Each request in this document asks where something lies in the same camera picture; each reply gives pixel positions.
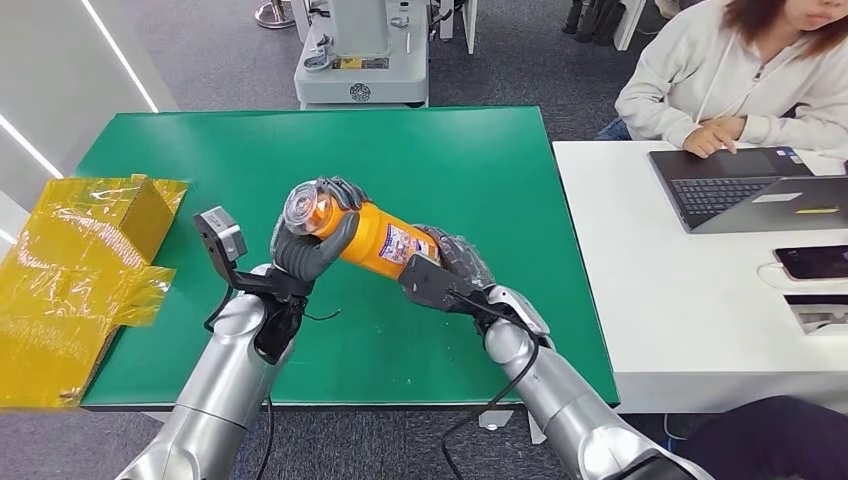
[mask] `green table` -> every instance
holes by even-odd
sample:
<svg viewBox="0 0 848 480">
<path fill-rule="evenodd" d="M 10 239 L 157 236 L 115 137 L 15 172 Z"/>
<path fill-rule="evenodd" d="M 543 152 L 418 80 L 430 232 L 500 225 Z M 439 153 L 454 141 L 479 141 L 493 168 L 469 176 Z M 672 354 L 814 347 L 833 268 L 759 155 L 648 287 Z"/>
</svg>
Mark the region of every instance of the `green table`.
<svg viewBox="0 0 848 480">
<path fill-rule="evenodd" d="M 321 112 L 125 114 L 77 176 L 187 180 L 156 265 L 177 274 L 151 327 L 124 328 L 84 407 L 172 404 L 224 293 L 192 223 L 222 205 L 241 225 L 249 269 L 269 260 L 289 190 L 319 175 L 362 186 L 411 223 L 477 245 L 496 279 L 524 293 L 557 348 L 610 403 L 618 401 L 592 295 L 550 145 L 535 107 Z M 471 320 L 409 302 L 398 285 L 342 261 L 319 278 L 275 403 L 482 403 L 505 384 Z M 508 397 L 517 400 L 515 395 Z"/>
</svg>

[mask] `black robotic glove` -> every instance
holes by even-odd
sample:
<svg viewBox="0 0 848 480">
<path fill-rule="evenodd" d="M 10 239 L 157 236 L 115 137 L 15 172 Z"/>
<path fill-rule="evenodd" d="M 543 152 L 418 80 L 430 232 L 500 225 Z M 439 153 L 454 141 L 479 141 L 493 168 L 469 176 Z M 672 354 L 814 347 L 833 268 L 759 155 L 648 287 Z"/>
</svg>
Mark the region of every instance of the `black robotic glove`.
<svg viewBox="0 0 848 480">
<path fill-rule="evenodd" d="M 318 193 L 330 194 L 342 210 L 347 212 L 339 226 L 325 240 L 314 235 L 295 235 L 280 214 L 271 236 L 271 258 L 274 266 L 295 278 L 312 282 L 347 248 L 359 226 L 359 210 L 370 202 L 361 188 L 339 177 L 315 179 Z"/>
<path fill-rule="evenodd" d="M 438 227 L 427 225 L 416 225 L 416 227 L 432 237 L 439 246 L 443 269 L 470 283 L 474 289 L 481 292 L 487 292 L 495 285 L 495 278 L 486 262 L 465 237 L 451 235 Z M 425 293 L 424 290 L 413 291 L 407 287 L 403 287 L 403 291 L 414 303 L 425 307 L 452 313 L 473 312 L 467 303 L 458 298 L 450 297 L 451 299 L 448 300 L 444 294 L 440 294 L 438 298 L 429 298 L 427 294 L 432 294 L 432 291 Z"/>
</svg>

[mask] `gray carpet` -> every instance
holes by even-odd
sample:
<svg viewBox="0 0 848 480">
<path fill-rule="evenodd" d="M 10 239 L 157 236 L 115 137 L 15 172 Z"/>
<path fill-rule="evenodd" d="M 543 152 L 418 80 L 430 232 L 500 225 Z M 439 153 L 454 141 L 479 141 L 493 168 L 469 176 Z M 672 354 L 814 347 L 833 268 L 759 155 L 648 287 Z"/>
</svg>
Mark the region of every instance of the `gray carpet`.
<svg viewBox="0 0 848 480">
<path fill-rule="evenodd" d="M 132 23 L 183 110 L 293 109 L 294 30 L 256 27 L 252 2 L 125 0 Z M 477 53 L 469 57 L 460 22 L 450 43 L 432 44 L 431 103 L 540 105 L 551 140 L 591 138 L 614 116 L 613 101 L 645 38 L 630 52 L 583 45 L 560 33 L 564 0 L 482 0 Z M 655 16 L 652 5 L 646 9 Z M 450 478 L 439 439 L 460 412 L 281 411 L 265 479 Z M 664 441 L 661 417 L 628 417 Z M 690 431 L 700 417 L 675 417 Z M 496 432 L 470 426 L 452 451 L 465 478 L 562 478 L 546 445 L 529 442 L 526 413 Z M 264 452 L 261 415 L 232 478 L 250 479 Z M 155 435 L 138 413 L 0 415 L 0 480 L 110 479 Z"/>
</svg>

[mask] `dark pants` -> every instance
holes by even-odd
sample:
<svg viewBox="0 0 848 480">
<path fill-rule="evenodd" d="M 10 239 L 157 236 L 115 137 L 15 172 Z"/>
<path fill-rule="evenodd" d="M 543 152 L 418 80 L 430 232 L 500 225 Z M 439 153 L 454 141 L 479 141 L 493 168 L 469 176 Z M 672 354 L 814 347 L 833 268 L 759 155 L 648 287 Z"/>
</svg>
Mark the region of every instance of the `dark pants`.
<svg viewBox="0 0 848 480">
<path fill-rule="evenodd" d="M 797 398 L 731 410 L 679 445 L 716 480 L 848 479 L 848 417 Z"/>
<path fill-rule="evenodd" d="M 624 120 L 621 117 L 616 118 L 609 125 L 604 127 L 603 130 L 598 132 L 595 135 L 595 140 L 603 141 L 603 142 L 613 142 L 617 140 L 633 140 L 630 138 L 630 132 L 627 131 L 627 124 L 624 123 Z"/>
</svg>

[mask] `bottle cap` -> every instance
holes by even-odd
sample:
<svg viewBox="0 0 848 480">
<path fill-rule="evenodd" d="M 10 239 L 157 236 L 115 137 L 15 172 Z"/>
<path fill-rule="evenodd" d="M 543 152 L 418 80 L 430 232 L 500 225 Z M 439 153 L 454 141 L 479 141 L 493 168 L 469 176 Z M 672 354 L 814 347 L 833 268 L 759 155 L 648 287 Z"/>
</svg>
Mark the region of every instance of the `bottle cap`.
<svg viewBox="0 0 848 480">
<path fill-rule="evenodd" d="M 294 187 L 286 198 L 283 207 L 283 218 L 286 228 L 295 235 L 307 235 L 312 233 L 309 220 L 318 206 L 318 189 L 315 182 L 304 182 Z"/>
</svg>

